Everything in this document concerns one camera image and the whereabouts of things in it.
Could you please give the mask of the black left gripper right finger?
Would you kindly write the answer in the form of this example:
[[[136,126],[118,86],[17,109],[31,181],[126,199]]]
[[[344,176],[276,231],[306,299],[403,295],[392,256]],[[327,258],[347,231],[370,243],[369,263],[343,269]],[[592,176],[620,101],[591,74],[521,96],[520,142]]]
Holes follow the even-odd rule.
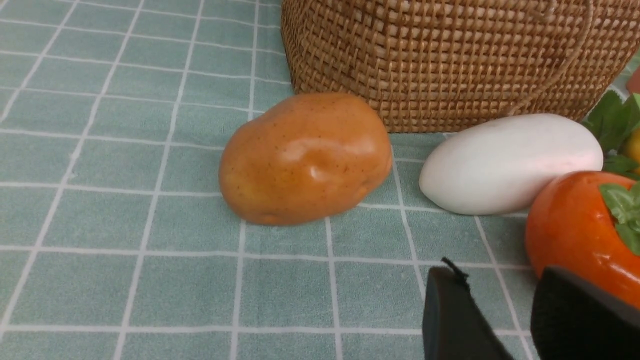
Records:
[[[535,287],[530,333],[542,360],[637,360],[640,312],[560,266]]]

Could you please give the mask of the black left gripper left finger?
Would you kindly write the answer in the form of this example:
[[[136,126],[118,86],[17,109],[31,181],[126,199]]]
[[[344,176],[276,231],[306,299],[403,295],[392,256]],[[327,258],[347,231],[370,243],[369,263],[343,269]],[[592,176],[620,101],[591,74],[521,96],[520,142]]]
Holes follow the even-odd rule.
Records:
[[[471,294],[468,273],[450,259],[427,274],[422,318],[426,360],[512,360]]]

